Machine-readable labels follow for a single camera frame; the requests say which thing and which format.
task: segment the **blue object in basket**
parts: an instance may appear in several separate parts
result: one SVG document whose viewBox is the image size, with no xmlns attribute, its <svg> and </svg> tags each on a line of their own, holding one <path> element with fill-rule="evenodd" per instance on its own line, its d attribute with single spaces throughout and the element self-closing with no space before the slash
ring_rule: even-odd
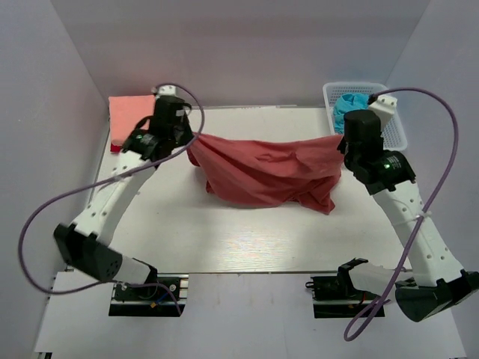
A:
<svg viewBox="0 0 479 359">
<path fill-rule="evenodd" d="M 336 100 L 332 115 L 335 118 L 335 132 L 344 133 L 344 115 L 353 110 L 365 110 L 369 95 L 363 93 L 345 93 Z"/>
</svg>

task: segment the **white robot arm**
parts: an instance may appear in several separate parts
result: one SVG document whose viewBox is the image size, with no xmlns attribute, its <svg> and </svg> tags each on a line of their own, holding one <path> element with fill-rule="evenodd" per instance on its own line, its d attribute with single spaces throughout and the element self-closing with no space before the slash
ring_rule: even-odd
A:
<svg viewBox="0 0 479 359">
<path fill-rule="evenodd" d="M 408 253 L 412 273 L 400 273 L 396 290 L 388 299 L 415 322 L 432 316 L 468 298 L 479 289 L 479 274 L 466 272 L 439 234 L 429 213 L 422 213 L 423 201 L 414 171 L 406 157 L 383 149 L 381 131 L 394 114 L 396 100 L 380 96 L 368 110 L 351 111 L 344 116 L 344 138 L 338 149 L 344 164 L 388 216 L 403 246 L 420 217 L 424 217 Z M 343 298 L 358 292 L 384 293 L 393 271 L 354 259 L 338 269 L 334 287 Z M 315 297 L 331 298 L 331 288 L 314 285 Z"/>
<path fill-rule="evenodd" d="M 191 108 L 167 86 L 156 94 L 153 115 L 142 119 L 123 145 L 112 176 L 141 167 L 171 154 L 175 147 L 187 144 L 192 130 L 184 108 Z M 148 130 L 142 129 L 148 121 Z M 148 168 L 105 185 L 68 226 L 59 224 L 55 241 L 66 264 L 100 281 L 154 283 L 156 269 L 124 256 L 109 246 L 126 208 L 156 168 Z"/>
</svg>

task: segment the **pink towel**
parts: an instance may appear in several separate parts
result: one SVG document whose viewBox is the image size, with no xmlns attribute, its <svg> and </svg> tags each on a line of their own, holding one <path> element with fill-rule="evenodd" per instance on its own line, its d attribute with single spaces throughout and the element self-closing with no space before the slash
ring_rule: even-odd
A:
<svg viewBox="0 0 479 359">
<path fill-rule="evenodd" d="M 110 102 L 110 150 L 120 152 L 123 142 L 128 138 L 135 125 L 153 113 L 155 96 L 119 96 L 109 97 Z"/>
</svg>

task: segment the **red cloth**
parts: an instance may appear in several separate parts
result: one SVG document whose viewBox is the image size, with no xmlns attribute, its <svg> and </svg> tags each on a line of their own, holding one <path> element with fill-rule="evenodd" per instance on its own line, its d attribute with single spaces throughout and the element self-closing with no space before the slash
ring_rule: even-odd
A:
<svg viewBox="0 0 479 359">
<path fill-rule="evenodd" d="M 329 194 L 341 176 L 340 135 L 275 144 L 201 135 L 188 149 L 190 162 L 204 170 L 207 192 L 253 206 L 287 201 L 329 214 Z"/>
</svg>

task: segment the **white plastic basket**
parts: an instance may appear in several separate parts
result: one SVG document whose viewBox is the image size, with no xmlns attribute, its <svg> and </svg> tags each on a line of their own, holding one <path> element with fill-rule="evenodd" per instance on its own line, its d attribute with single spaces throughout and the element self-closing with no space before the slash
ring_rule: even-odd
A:
<svg viewBox="0 0 479 359">
<path fill-rule="evenodd" d="M 385 85 L 375 84 L 373 82 L 329 82 L 325 84 L 323 86 L 323 95 L 331 133 L 335 133 L 332 110 L 339 97 L 345 93 L 365 93 L 371 95 L 372 93 L 386 89 L 387 87 Z M 382 137 L 384 138 L 384 148 L 388 150 L 402 151 L 407 148 L 406 135 L 404 134 L 403 125 L 401 124 L 397 111 L 382 131 Z"/>
</svg>

